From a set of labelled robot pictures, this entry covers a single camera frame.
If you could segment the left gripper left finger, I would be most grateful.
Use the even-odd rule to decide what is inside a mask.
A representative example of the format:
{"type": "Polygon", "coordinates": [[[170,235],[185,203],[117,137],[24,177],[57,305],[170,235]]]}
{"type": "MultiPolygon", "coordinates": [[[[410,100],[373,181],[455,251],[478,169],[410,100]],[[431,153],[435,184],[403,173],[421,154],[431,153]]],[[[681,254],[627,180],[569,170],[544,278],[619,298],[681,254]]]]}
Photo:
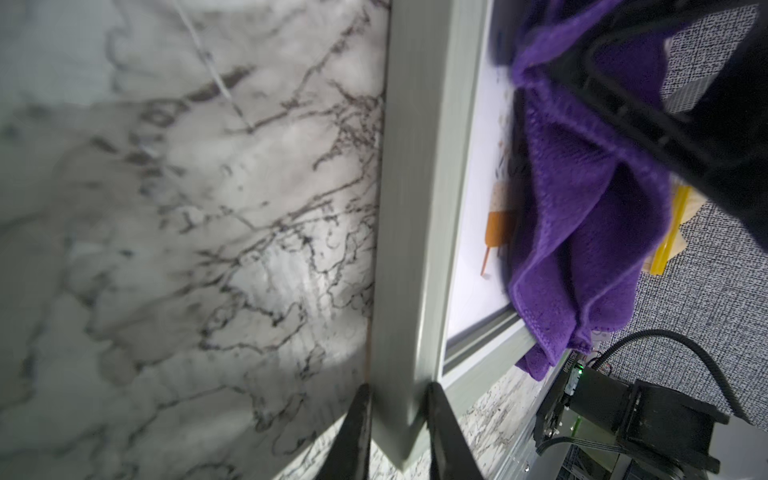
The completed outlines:
{"type": "Polygon", "coordinates": [[[366,480],[372,433],[372,390],[361,385],[316,480],[366,480]]]}

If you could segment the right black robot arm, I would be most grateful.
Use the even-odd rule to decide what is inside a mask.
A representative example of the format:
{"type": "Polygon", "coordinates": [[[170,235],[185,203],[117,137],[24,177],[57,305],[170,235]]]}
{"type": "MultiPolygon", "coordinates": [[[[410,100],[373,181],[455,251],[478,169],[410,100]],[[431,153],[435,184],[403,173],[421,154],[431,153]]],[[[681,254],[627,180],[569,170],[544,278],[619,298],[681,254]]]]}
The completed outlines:
{"type": "MultiPolygon", "coordinates": [[[[547,76],[632,139],[689,185],[767,242],[767,5],[687,113],[643,101],[597,64],[609,47],[681,27],[733,8],[730,1],[624,1],[592,6],[568,21],[566,49],[547,76]]],[[[718,367],[711,374],[731,407],[636,381],[625,385],[588,370],[567,400],[615,436],[615,448],[668,479],[763,479],[767,435],[752,426],[718,367]]]]}

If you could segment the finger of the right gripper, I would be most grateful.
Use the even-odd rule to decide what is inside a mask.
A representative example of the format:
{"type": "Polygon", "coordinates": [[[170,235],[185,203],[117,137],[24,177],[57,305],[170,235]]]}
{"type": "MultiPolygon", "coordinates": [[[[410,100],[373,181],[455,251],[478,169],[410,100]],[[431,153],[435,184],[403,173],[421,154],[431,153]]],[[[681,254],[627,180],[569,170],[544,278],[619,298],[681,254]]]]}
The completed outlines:
{"type": "Polygon", "coordinates": [[[737,218],[767,246],[767,4],[623,1],[601,13],[546,71],[603,120],[737,218]],[[597,64],[609,47],[684,30],[751,7],[754,20],[718,70],[656,107],[597,64]]]}

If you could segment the purple cloth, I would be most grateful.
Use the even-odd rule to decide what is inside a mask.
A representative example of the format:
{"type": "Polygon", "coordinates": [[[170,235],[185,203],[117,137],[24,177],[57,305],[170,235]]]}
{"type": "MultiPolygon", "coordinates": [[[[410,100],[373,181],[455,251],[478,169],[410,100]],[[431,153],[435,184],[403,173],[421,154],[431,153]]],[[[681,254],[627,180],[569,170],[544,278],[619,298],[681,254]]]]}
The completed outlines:
{"type": "Polygon", "coordinates": [[[511,65],[530,178],[507,291],[535,338],[518,362],[535,380],[629,323],[642,265],[670,223],[667,169],[545,71],[614,8],[533,2],[511,65]]]}

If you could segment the grey green picture frame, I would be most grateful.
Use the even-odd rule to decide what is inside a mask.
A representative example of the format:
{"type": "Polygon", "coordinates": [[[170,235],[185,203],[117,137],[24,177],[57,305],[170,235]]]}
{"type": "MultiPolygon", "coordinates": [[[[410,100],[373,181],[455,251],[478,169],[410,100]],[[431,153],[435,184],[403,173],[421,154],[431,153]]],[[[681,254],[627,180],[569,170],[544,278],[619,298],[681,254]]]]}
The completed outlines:
{"type": "Polygon", "coordinates": [[[512,309],[509,242],[524,167],[512,154],[509,66],[524,1],[396,1],[371,327],[374,468],[423,478],[430,382],[489,474],[527,468],[546,384],[516,362],[534,340],[512,309]]]}

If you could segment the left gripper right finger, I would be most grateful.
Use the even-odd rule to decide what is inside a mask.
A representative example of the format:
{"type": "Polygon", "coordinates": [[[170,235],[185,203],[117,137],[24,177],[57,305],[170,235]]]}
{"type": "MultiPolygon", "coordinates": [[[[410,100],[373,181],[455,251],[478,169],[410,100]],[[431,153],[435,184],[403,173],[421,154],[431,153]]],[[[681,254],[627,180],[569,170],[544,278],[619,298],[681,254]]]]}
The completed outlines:
{"type": "Polygon", "coordinates": [[[432,480],[482,480],[481,473],[438,382],[427,386],[427,427],[430,435],[432,480]]]}

